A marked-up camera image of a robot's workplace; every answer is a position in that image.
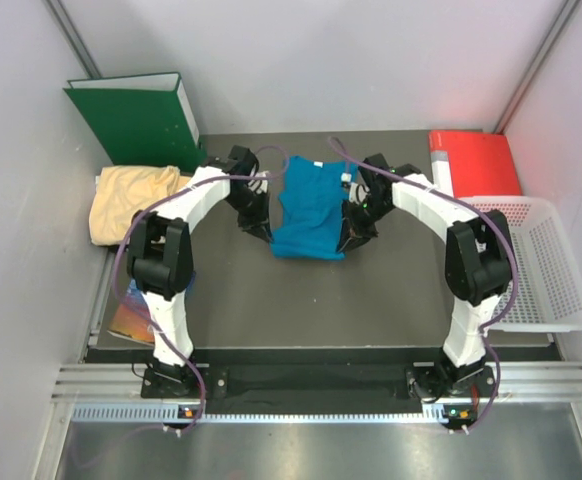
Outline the blue t shirt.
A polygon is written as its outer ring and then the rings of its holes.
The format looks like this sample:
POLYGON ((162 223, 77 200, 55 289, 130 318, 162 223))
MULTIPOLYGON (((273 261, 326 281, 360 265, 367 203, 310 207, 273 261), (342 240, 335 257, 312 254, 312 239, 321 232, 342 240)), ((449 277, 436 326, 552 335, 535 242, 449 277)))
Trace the blue t shirt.
POLYGON ((270 248, 276 258, 340 261, 337 250, 342 227, 342 203, 349 199, 342 175, 357 174, 344 161, 318 162, 290 158, 284 186, 278 195, 282 224, 272 232, 270 248))

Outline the cream t shirt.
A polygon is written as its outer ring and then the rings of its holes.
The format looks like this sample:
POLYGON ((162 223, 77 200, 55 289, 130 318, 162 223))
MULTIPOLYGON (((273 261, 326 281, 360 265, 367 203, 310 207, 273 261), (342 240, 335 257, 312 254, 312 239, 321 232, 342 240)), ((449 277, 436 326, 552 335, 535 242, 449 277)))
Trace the cream t shirt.
POLYGON ((174 166, 104 167, 96 179, 88 218, 91 242, 119 245, 138 211, 177 193, 191 178, 174 166))

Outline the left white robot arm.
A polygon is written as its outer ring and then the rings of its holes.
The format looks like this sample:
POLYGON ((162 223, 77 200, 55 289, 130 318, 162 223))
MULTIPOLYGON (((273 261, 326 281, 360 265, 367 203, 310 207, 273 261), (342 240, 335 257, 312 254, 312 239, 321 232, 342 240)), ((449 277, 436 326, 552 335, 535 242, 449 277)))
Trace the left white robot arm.
POLYGON ((271 242, 270 178, 255 153, 234 146, 226 158, 207 158, 183 189, 134 216, 127 274, 145 302, 154 335, 143 398, 186 398, 202 391, 200 372, 190 362, 194 345, 186 319, 186 294, 194 277, 191 235, 225 201, 237 213, 239 229, 271 242))

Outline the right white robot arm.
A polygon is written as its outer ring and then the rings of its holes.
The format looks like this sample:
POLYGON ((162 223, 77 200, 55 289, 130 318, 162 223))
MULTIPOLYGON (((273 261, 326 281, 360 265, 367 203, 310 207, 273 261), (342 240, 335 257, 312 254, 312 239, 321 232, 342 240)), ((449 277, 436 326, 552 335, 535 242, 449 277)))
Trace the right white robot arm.
POLYGON ((449 333, 432 367, 411 381, 426 403, 469 389, 486 360, 488 322, 514 278, 515 257, 505 215, 479 214, 471 205, 441 193, 411 164, 391 167, 381 154, 360 165, 363 181, 348 174, 349 197, 342 203, 336 250, 357 249, 378 235, 377 222, 394 209, 427 226, 445 245, 444 280, 453 295, 449 333))

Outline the red folder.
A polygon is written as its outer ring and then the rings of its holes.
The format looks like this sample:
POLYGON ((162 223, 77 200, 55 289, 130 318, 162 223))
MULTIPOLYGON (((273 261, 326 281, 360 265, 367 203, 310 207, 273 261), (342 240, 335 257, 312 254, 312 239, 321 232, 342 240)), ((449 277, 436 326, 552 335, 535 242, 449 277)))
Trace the red folder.
POLYGON ((428 139, 433 182, 444 193, 456 198, 522 195, 504 135, 432 130, 428 139))

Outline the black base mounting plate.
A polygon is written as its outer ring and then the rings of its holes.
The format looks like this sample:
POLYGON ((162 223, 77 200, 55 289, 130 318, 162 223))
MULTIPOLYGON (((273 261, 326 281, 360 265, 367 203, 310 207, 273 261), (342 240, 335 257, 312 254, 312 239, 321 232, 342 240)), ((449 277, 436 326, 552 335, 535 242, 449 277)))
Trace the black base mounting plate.
POLYGON ((211 403, 281 409, 287 403, 295 406, 303 401, 311 405, 319 401, 329 405, 352 402, 355 395, 381 402, 487 398, 494 386, 489 367, 453 383, 432 365, 253 364, 205 367, 197 374, 187 370, 173 378, 148 368, 141 396, 184 399, 204 392, 211 403))

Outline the colourful book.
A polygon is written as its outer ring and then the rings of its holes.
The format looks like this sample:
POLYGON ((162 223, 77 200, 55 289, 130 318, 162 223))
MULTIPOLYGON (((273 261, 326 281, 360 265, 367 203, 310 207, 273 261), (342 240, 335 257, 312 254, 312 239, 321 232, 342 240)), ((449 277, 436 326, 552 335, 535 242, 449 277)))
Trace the colourful book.
POLYGON ((153 328, 146 320, 149 310, 133 279, 128 281, 124 301, 120 303, 110 321, 108 332, 144 346, 154 346, 153 328))

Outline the white plastic basket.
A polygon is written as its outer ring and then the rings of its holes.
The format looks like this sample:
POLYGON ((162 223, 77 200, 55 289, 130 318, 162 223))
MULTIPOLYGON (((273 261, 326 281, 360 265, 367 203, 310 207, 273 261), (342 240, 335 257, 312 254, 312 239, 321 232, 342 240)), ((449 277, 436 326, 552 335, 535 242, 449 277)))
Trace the white plastic basket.
POLYGON ((465 199, 507 218, 519 273, 516 301, 495 330, 516 333, 582 331, 582 277, 555 207, 526 196, 465 199))

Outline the aluminium rail frame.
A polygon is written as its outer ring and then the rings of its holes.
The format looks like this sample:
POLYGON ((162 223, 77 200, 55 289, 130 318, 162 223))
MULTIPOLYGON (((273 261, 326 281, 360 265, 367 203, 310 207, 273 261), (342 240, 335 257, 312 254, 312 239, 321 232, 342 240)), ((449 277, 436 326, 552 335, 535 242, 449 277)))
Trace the aluminium rail frame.
MULTIPOLYGON (((140 399, 146 367, 140 364, 69 364, 53 387, 56 401, 130 402, 140 399)), ((503 362, 486 383, 499 381, 498 402, 582 402, 582 363, 503 362)))

